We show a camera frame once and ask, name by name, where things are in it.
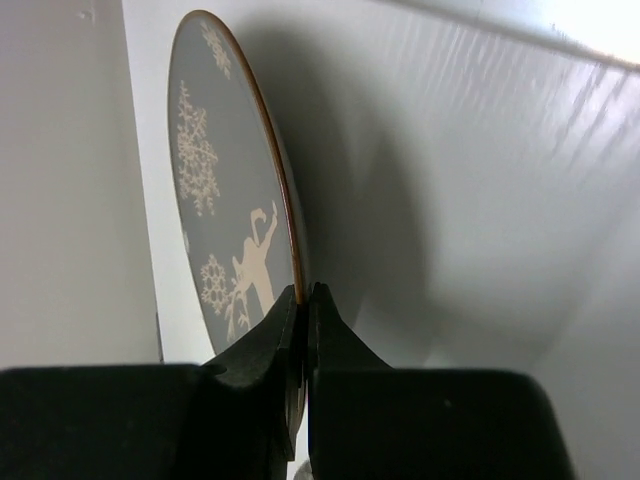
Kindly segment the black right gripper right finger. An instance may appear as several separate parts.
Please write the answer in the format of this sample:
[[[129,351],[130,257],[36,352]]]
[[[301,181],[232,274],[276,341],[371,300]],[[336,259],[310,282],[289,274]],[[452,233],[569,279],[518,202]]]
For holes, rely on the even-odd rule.
[[[394,368],[309,301],[309,455],[317,479],[572,479],[552,404],[530,376]]]

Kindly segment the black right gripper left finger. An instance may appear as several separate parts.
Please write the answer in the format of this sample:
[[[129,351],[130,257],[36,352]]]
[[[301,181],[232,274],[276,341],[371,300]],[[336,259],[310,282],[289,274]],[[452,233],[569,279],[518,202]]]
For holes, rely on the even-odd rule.
[[[56,366],[1,374],[5,479],[282,479],[300,422],[299,307],[202,364]]]

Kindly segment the grey reindeer plate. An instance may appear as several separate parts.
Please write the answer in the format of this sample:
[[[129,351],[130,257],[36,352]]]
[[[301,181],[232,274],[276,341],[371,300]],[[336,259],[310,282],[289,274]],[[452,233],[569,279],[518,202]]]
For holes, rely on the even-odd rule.
[[[255,385],[272,347],[247,339],[277,298],[307,296],[307,252],[289,159],[227,25],[188,13],[172,43],[170,162],[186,257],[221,380]]]

